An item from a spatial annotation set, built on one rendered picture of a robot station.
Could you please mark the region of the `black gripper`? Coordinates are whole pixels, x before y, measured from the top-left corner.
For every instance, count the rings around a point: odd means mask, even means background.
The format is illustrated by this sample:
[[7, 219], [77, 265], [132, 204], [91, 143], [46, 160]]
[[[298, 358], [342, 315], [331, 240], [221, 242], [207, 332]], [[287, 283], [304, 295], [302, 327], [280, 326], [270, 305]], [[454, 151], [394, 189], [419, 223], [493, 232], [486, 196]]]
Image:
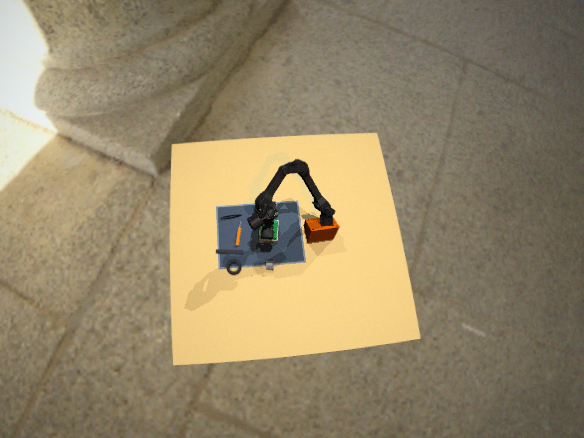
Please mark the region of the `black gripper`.
[[[276, 204], [275, 203], [271, 203], [270, 207]], [[261, 238], [262, 239], [273, 239], [274, 237], [274, 227], [272, 225], [274, 225], [274, 219], [270, 222], [265, 221], [265, 226], [262, 226], [262, 230], [261, 230]], [[270, 226], [269, 226], [270, 225]]]

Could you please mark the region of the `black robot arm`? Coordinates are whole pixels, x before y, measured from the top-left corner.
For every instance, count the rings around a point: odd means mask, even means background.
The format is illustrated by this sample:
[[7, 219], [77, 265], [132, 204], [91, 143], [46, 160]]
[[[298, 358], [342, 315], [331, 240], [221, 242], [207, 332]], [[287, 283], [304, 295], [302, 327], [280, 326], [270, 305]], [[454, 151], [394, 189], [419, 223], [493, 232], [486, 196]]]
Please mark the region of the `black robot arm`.
[[[274, 219], [274, 213], [278, 211], [275, 205], [271, 206], [273, 196], [284, 180], [287, 174], [297, 173], [301, 176], [311, 195], [314, 198], [312, 204], [314, 208], [321, 212], [320, 224], [321, 226], [334, 226], [333, 215], [336, 210], [331, 207], [331, 204], [321, 195], [318, 187], [310, 175], [308, 163], [296, 158], [293, 161], [280, 165], [272, 180], [255, 199], [255, 210], [251, 217], [247, 218], [248, 224], [253, 231], [265, 225], [265, 221], [270, 222]], [[261, 211], [259, 210], [261, 209]]]

